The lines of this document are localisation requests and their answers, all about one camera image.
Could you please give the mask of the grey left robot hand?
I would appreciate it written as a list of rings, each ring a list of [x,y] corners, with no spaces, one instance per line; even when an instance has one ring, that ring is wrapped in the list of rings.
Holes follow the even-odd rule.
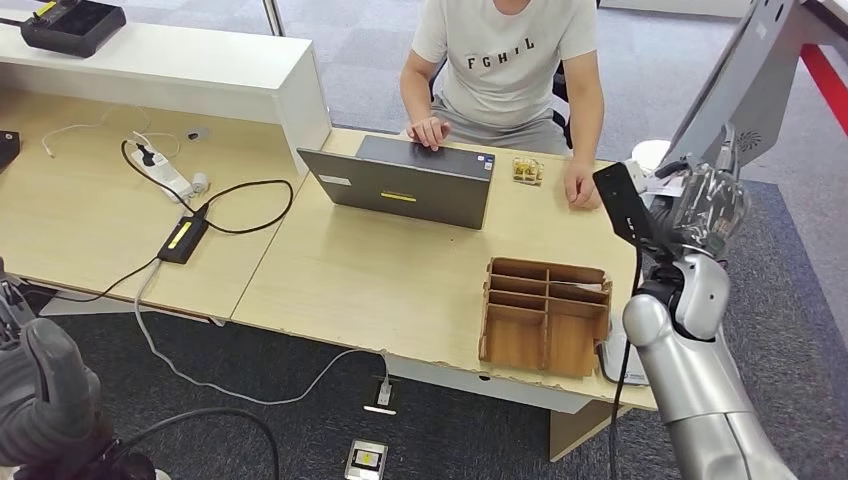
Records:
[[[100,382],[76,342],[37,317],[1,272],[1,465],[65,479],[111,438],[99,414]]]

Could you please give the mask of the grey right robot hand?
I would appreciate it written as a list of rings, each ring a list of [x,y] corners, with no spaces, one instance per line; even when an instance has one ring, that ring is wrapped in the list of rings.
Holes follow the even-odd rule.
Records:
[[[739,180],[735,126],[725,123],[723,133],[715,162],[700,163],[685,177],[669,219],[673,244],[714,258],[726,250],[748,208],[746,190]]]

